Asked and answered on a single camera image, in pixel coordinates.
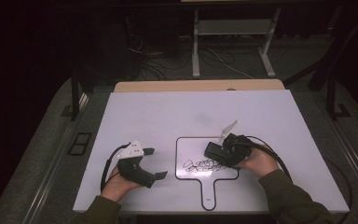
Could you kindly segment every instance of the person's left hand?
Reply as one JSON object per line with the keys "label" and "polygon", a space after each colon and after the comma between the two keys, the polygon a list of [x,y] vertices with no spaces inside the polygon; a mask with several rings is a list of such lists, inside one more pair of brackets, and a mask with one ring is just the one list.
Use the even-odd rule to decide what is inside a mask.
{"label": "person's left hand", "polygon": [[127,180],[118,172],[115,167],[109,176],[109,180],[103,187],[101,196],[113,202],[120,201],[130,190],[141,187],[141,185]]}

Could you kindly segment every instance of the hand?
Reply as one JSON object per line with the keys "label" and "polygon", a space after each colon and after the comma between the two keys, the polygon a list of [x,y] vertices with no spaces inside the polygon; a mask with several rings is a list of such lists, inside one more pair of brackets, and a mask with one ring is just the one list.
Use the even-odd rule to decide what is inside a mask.
{"label": "hand", "polygon": [[249,158],[240,161],[235,166],[246,168],[259,178],[279,169],[278,163],[269,154],[257,148],[252,148]]}
{"label": "hand", "polygon": [[141,185],[127,180],[121,176],[117,167],[113,169],[109,178],[110,179],[103,187],[101,196],[113,202],[120,201],[130,190],[141,187]]}

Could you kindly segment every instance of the dark green sleeve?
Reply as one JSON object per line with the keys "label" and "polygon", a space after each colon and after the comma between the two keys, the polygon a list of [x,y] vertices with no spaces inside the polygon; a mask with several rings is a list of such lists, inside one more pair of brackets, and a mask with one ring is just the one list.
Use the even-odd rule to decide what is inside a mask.
{"label": "dark green sleeve", "polygon": [[335,223],[330,212],[294,185],[282,170],[263,176],[259,183],[266,192],[269,211],[279,223]]}
{"label": "dark green sleeve", "polygon": [[89,209],[72,220],[72,224],[112,224],[116,222],[121,205],[97,196]]}

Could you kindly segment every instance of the white tabletop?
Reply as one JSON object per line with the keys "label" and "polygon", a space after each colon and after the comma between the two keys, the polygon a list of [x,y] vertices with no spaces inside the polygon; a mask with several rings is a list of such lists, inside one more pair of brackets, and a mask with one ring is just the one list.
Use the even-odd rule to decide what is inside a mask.
{"label": "white tabletop", "polygon": [[113,150],[138,139],[153,147],[141,167],[150,173],[168,171],[151,189],[131,191],[120,202],[123,213],[203,214],[267,213],[264,190],[246,170],[234,180],[214,183],[216,207],[201,204],[200,182],[175,176],[176,140],[218,136],[239,120],[234,134],[259,137],[282,158],[296,185],[331,212],[347,212],[290,91],[165,91],[111,94],[89,163],[77,194],[75,211],[86,210],[100,194],[103,167]]}

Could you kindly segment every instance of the floor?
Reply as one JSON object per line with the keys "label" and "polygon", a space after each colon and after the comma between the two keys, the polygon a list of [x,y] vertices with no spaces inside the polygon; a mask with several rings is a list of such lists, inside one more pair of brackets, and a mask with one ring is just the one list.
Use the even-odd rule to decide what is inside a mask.
{"label": "floor", "polygon": [[[179,56],[170,57],[151,49],[134,80],[192,79],[191,39],[183,36],[180,40]],[[317,62],[331,42],[328,35],[274,39],[268,56],[276,78],[285,80]],[[267,78],[257,52],[262,43],[262,38],[250,36],[201,38],[200,79]],[[341,223],[358,223],[358,172],[353,162],[349,162],[353,154],[350,153],[351,157],[345,153],[350,148],[358,157],[358,104],[345,87],[338,85],[337,102],[348,108],[351,117],[332,121],[324,110],[325,88],[319,92],[307,88],[311,75],[286,89],[292,92],[316,145],[327,158],[326,164],[351,208],[346,216],[336,215],[336,219],[344,218]],[[76,215],[72,206],[111,90],[96,88],[85,99],[79,117],[71,121],[65,113],[71,104],[70,80],[62,84],[1,198],[0,223],[68,223]],[[66,155],[76,133],[92,133],[84,156]],[[151,222],[273,223],[270,217],[261,216],[138,217],[138,223]]]}

